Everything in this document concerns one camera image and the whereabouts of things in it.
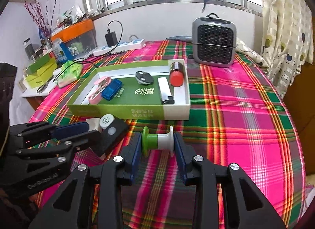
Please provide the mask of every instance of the orange box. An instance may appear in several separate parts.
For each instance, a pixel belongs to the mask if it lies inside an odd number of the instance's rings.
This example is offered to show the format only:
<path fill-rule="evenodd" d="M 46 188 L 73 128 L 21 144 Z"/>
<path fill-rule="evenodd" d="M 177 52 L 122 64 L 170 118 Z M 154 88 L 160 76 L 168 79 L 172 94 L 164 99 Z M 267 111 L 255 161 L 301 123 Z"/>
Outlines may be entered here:
<path fill-rule="evenodd" d="M 53 35 L 51 40 L 54 41 L 60 38 L 63 42 L 68 42 L 90 30 L 94 29 L 94 25 L 91 19 L 84 20 L 76 23 L 66 29 L 61 30 L 59 33 Z"/>

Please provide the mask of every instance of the blue gripper pad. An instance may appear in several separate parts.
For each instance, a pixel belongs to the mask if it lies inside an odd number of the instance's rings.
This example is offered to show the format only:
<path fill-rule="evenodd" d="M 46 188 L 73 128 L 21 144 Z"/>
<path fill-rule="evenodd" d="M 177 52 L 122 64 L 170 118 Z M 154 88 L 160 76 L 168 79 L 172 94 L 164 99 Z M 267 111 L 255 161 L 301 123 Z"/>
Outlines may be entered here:
<path fill-rule="evenodd" d="M 140 157 L 142 154 L 142 133 L 136 132 L 131 138 L 129 145 L 123 147 L 120 156 L 125 159 L 125 167 L 123 175 L 124 179 L 129 180 L 131 183 L 134 181 L 135 174 L 138 170 Z"/>
<path fill-rule="evenodd" d="M 65 126 L 58 126 L 51 133 L 51 138 L 56 138 L 61 140 L 64 138 L 69 138 L 84 132 L 89 131 L 89 124 L 87 122 L 69 124 Z"/>
<path fill-rule="evenodd" d="M 120 90 L 122 82 L 118 79 L 113 79 L 110 84 L 108 84 L 102 91 L 102 98 L 110 101 L 114 95 Z"/>
<path fill-rule="evenodd" d="M 192 159 L 196 152 L 192 146 L 186 145 L 182 135 L 179 132 L 174 133 L 174 152 L 178 170 L 184 185 L 193 184 L 194 177 L 197 175 L 193 171 Z"/>
<path fill-rule="evenodd" d="M 185 163 L 182 148 L 179 143 L 179 139 L 176 132 L 174 133 L 174 152 L 175 152 L 177 167 L 181 176 L 181 180 L 183 181 L 185 185 L 187 181 L 186 163 Z"/>

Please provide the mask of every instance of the power strip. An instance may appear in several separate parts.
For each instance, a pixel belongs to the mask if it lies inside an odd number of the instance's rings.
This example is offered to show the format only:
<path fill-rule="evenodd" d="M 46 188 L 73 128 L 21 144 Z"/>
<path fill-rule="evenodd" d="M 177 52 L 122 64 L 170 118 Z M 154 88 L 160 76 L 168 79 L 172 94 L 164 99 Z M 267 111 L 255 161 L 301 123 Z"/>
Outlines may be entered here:
<path fill-rule="evenodd" d="M 121 52 L 121 51 L 127 51 L 127 50 L 133 50 L 133 49 L 142 49 L 145 46 L 145 40 L 144 39 L 138 39 L 131 42 L 122 42 L 118 44 L 118 46 L 112 51 L 112 52 Z M 114 48 L 114 46 L 108 47 L 108 46 L 101 46 L 98 47 L 94 52 L 94 56 L 101 56 L 109 51 L 111 51 Z"/>

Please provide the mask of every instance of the pink cable organizer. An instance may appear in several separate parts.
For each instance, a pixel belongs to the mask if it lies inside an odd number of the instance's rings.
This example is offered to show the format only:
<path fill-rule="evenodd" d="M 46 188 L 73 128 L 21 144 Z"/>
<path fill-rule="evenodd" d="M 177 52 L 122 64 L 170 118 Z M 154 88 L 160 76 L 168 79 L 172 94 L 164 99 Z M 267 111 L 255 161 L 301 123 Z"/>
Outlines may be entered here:
<path fill-rule="evenodd" d="M 111 78 L 109 76 L 101 77 L 94 83 L 98 87 L 88 98 L 91 105 L 97 105 L 102 100 L 102 91 L 110 83 Z"/>

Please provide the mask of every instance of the green spool flange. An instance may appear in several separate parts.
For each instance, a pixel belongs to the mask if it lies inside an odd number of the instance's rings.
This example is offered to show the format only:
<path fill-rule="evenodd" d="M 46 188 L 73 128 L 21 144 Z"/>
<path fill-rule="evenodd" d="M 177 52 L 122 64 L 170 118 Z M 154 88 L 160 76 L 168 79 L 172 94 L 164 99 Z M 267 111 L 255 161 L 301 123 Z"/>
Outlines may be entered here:
<path fill-rule="evenodd" d="M 158 149 L 158 136 L 157 134 L 150 134 L 149 128 L 144 127 L 142 131 L 142 152 L 145 157 L 149 156 L 150 150 Z"/>

